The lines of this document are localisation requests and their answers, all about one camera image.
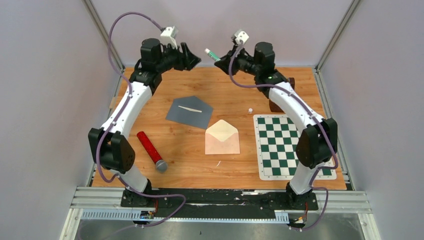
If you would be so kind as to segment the green white glue stick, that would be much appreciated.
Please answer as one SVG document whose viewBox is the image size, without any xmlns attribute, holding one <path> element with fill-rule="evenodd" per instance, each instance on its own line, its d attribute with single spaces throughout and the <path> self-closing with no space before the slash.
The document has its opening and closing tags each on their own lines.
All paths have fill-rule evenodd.
<svg viewBox="0 0 424 240">
<path fill-rule="evenodd" d="M 220 57 L 218 57 L 214 52 L 212 52 L 210 49 L 206 48 L 205 53 L 214 61 L 214 62 L 218 62 L 221 60 Z"/>
</svg>

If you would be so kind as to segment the grey envelope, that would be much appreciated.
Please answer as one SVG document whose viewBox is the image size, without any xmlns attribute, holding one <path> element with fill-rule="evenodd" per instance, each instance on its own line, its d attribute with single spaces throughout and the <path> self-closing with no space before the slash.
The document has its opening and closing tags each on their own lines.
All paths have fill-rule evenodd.
<svg viewBox="0 0 424 240">
<path fill-rule="evenodd" d="M 197 110 L 202 110 L 202 113 L 191 112 L 179 108 L 178 106 L 185 106 Z M 175 123 L 205 130 L 208 128 L 213 110 L 214 109 L 212 106 L 194 95 L 180 97 L 173 100 L 165 119 Z"/>
</svg>

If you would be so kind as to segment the cream pink envelope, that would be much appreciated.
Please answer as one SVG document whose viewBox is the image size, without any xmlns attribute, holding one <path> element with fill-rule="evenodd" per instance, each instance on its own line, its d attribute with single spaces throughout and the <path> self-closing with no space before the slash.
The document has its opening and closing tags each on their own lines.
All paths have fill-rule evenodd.
<svg viewBox="0 0 424 240">
<path fill-rule="evenodd" d="M 204 144 L 206 155 L 241 153 L 238 129 L 223 119 L 206 129 Z"/>
</svg>

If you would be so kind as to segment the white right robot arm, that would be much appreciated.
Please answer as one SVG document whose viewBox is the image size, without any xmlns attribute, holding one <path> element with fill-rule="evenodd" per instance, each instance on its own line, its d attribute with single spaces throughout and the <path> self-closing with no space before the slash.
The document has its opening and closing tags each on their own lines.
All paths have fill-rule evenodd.
<svg viewBox="0 0 424 240">
<path fill-rule="evenodd" d="M 253 55 L 247 53 L 243 43 L 236 43 L 226 55 L 214 61 L 214 66 L 233 83 L 239 71 L 252 75 L 252 88 L 277 105 L 295 125 L 300 134 L 295 149 L 299 165 L 286 186 L 285 201 L 290 208 L 298 209 L 315 190 L 313 182 L 318 172 L 326 168 L 325 164 L 333 160 L 335 169 L 339 165 L 337 122 L 318 114 L 296 93 L 289 79 L 277 70 L 275 52 L 269 42 L 257 43 Z"/>
</svg>

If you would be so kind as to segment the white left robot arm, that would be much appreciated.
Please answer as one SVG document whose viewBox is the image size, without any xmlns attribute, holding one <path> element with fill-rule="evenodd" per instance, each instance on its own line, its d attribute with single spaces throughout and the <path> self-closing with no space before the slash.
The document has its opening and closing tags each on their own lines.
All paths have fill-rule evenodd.
<svg viewBox="0 0 424 240">
<path fill-rule="evenodd" d="M 100 128 L 88 132 L 93 161 L 98 173 L 109 170 L 114 178 L 134 192 L 134 200 L 140 206 L 149 206 L 153 201 L 150 180 L 135 166 L 136 153 L 129 143 L 131 129 L 148 100 L 162 82 L 162 74 L 169 70 L 190 71 L 201 62 L 192 53 L 186 42 L 177 47 L 161 43 L 159 39 L 142 41 L 140 59 L 134 71 L 125 79 L 127 89 L 115 111 Z"/>
</svg>

